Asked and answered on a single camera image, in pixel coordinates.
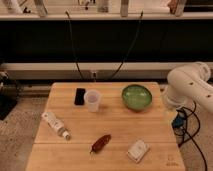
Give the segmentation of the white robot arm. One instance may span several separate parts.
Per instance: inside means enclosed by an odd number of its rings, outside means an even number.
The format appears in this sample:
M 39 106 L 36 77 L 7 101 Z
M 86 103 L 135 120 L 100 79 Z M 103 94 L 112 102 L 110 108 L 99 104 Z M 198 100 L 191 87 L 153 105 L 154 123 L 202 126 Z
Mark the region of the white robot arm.
M 194 62 L 171 70 L 167 75 L 168 85 L 162 93 L 162 100 L 169 109 L 183 107 L 192 99 L 213 113 L 213 86 L 210 67 L 204 62 Z

